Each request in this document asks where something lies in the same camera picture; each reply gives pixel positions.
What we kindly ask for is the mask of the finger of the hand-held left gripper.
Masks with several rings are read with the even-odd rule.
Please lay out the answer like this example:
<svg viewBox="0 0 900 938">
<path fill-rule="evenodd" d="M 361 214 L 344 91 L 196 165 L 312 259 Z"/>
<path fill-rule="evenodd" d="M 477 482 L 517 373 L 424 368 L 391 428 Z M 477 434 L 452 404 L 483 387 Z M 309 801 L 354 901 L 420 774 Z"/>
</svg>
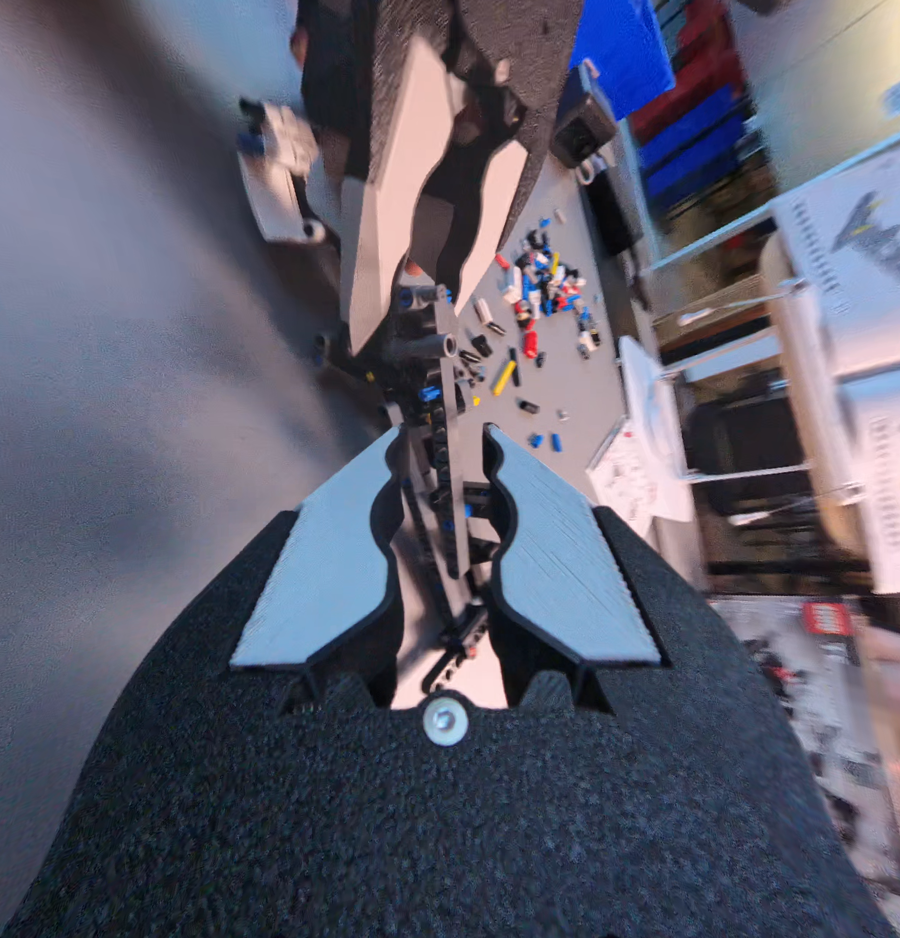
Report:
<svg viewBox="0 0 900 938">
<path fill-rule="evenodd" d="M 414 35 L 382 159 L 365 181 L 347 175 L 341 188 L 340 314 L 351 356 L 362 351 L 389 311 L 420 194 L 444 158 L 453 124 L 444 61 L 429 40 Z"/>
<path fill-rule="evenodd" d="M 454 292 L 456 316 L 478 287 L 482 276 L 498 252 L 528 153 L 517 140 L 509 140 L 490 156 L 477 185 L 472 205 L 464 214 L 464 233 L 454 244 L 459 254 L 455 262 L 457 289 Z"/>
</svg>

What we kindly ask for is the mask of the grey desk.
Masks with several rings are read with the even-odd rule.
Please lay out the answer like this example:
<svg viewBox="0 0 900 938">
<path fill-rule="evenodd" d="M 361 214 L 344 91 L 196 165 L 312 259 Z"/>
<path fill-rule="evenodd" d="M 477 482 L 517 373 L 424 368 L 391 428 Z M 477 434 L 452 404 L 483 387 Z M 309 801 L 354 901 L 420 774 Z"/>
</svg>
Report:
<svg viewBox="0 0 900 938">
<path fill-rule="evenodd" d="M 0 2 L 0 932 L 162 632 L 373 437 L 236 165 L 295 10 Z"/>
</svg>

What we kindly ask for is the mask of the stack of blue red bins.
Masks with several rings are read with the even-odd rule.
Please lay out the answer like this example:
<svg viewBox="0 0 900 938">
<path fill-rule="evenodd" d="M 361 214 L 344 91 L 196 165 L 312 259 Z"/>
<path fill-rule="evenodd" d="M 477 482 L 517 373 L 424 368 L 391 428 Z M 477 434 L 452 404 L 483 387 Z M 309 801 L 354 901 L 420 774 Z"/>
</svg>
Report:
<svg viewBox="0 0 900 938">
<path fill-rule="evenodd" d="M 718 1 L 585 4 L 572 67 L 595 66 L 660 212 L 740 167 L 751 106 L 728 10 Z"/>
</svg>

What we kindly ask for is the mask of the pile of small toy bricks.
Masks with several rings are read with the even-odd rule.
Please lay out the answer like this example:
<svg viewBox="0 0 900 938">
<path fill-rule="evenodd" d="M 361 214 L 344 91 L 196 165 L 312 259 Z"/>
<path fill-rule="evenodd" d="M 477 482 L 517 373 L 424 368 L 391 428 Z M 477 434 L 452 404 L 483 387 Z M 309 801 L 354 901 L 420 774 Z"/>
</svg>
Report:
<svg viewBox="0 0 900 938">
<path fill-rule="evenodd" d="M 600 349 L 603 337 L 585 299 L 585 276 L 552 244 L 554 221 L 565 222 L 560 209 L 551 216 L 539 217 L 536 225 L 516 242 L 513 252 L 495 254 L 494 264 L 504 277 L 501 295 L 513 311 L 521 353 L 525 331 L 534 329 L 539 339 L 539 322 L 562 316 L 573 322 L 579 357 L 590 360 Z M 541 367 L 545 358 L 539 339 L 537 359 L 530 361 Z"/>
</svg>

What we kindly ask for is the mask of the toy brick vehicle chassis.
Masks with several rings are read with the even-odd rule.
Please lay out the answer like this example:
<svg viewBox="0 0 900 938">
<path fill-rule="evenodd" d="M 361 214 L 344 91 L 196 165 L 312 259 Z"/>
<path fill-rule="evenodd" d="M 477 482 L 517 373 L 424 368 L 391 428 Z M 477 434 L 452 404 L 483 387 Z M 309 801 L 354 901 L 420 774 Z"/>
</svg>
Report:
<svg viewBox="0 0 900 938">
<path fill-rule="evenodd" d="M 271 102 L 241 98 L 238 108 L 246 124 L 237 138 L 240 170 L 262 237 L 318 252 L 324 265 L 335 267 L 339 223 L 317 214 L 308 201 L 311 182 L 325 199 L 333 195 L 310 124 Z M 401 485 L 442 624 L 438 655 L 421 677 L 422 695 L 447 693 L 488 631 L 471 566 L 489 560 L 495 547 L 469 530 L 489 496 L 483 484 L 465 483 L 462 475 L 459 418 L 477 400 L 457 330 L 443 286 L 399 285 L 384 321 L 359 353 L 349 351 L 345 325 L 315 338 L 317 363 L 377 388 L 386 417 L 406 430 Z"/>
</svg>

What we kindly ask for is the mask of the black power adapter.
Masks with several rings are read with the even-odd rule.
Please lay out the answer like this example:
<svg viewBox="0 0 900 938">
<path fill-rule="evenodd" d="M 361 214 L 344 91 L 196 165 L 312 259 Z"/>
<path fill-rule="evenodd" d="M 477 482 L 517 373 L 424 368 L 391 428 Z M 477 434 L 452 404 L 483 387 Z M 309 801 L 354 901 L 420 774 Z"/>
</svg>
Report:
<svg viewBox="0 0 900 938">
<path fill-rule="evenodd" d="M 608 169 L 597 169 L 583 189 L 605 252 L 610 257 L 632 255 L 642 232 L 623 207 Z"/>
</svg>

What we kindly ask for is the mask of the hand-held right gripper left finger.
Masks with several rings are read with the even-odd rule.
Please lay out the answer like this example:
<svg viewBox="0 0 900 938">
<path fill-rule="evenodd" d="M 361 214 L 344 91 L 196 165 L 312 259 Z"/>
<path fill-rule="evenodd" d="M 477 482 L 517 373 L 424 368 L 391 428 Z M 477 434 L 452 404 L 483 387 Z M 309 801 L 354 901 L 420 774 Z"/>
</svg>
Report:
<svg viewBox="0 0 900 938">
<path fill-rule="evenodd" d="M 290 672 L 318 691 L 353 674 L 391 707 L 405 613 L 392 541 L 404 521 L 404 427 L 390 428 L 294 510 L 230 658 L 234 672 Z"/>
</svg>

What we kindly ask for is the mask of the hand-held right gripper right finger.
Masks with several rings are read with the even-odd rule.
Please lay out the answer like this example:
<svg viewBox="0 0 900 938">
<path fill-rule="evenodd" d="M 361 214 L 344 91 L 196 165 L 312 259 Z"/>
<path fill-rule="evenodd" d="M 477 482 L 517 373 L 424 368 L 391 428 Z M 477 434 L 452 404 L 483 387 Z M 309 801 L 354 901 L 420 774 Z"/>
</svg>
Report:
<svg viewBox="0 0 900 938">
<path fill-rule="evenodd" d="M 490 638 L 503 693 L 518 707 L 542 673 L 566 681 L 573 704 L 607 707 L 602 670 L 663 666 L 597 506 L 498 425 L 483 426 L 491 558 Z"/>
</svg>

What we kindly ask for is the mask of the toy truck picture box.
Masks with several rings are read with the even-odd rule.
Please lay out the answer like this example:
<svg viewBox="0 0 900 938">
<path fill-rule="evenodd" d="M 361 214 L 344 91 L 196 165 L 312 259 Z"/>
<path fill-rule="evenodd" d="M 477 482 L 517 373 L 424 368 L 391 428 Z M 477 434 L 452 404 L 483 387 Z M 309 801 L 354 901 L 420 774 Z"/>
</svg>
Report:
<svg viewBox="0 0 900 938">
<path fill-rule="evenodd" d="M 716 595 L 808 757 L 858 874 L 900 936 L 900 703 L 839 597 Z"/>
</svg>

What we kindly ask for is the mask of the white printed sticker sheet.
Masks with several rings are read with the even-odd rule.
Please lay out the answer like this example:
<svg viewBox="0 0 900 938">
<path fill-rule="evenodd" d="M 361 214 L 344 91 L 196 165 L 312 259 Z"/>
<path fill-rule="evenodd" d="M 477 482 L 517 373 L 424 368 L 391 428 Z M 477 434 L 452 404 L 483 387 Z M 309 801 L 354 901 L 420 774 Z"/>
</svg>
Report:
<svg viewBox="0 0 900 938">
<path fill-rule="evenodd" d="M 647 539 L 655 521 L 657 486 L 629 417 L 610 430 L 586 474 L 597 505 L 613 510 L 638 536 Z"/>
</svg>

